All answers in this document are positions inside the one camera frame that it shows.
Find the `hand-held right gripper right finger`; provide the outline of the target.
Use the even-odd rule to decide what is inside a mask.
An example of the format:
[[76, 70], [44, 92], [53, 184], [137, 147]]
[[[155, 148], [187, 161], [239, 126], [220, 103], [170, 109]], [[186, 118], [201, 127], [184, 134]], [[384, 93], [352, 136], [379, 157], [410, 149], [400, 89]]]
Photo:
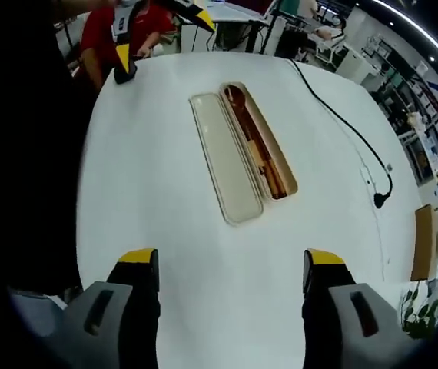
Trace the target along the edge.
[[418, 346], [396, 310], [353, 279], [342, 258], [308, 248], [303, 276], [305, 368], [395, 368]]

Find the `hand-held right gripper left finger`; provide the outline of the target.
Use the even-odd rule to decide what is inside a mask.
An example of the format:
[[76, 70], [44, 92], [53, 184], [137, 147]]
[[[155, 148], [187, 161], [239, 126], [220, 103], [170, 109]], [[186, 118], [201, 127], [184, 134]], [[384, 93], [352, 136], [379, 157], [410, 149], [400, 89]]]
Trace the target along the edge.
[[158, 250], [129, 251], [64, 309], [45, 341], [69, 368], [156, 368], [159, 291]]

